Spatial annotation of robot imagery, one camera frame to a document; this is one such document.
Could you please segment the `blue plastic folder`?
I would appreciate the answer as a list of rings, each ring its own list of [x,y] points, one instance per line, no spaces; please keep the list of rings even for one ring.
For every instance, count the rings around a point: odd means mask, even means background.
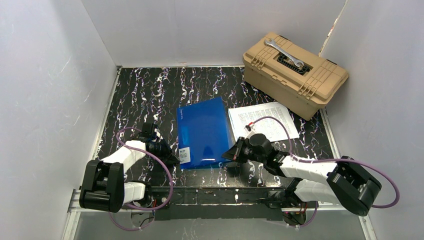
[[[222,155],[233,146],[223,99],[216,97],[176,110],[181,169],[226,164]]]

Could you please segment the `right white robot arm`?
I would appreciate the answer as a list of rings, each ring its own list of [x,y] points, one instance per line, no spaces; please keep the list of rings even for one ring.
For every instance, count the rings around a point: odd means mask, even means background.
[[[259,162],[272,175],[291,178],[284,190],[288,202],[327,202],[366,216],[382,185],[361,165],[353,162],[302,162],[277,150],[262,133],[240,137],[222,157],[237,163]]]

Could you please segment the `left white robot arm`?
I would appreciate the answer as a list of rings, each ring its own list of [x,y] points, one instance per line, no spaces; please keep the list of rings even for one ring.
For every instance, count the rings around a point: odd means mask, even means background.
[[[141,180],[126,182],[125,173],[137,161],[149,156],[164,168],[171,180],[169,167],[179,164],[180,160],[156,124],[145,122],[141,129],[134,131],[134,136],[123,142],[120,130],[116,138],[122,146],[111,155],[86,164],[79,194],[81,208],[110,213],[117,213],[123,206],[143,211],[158,209],[151,185]]]

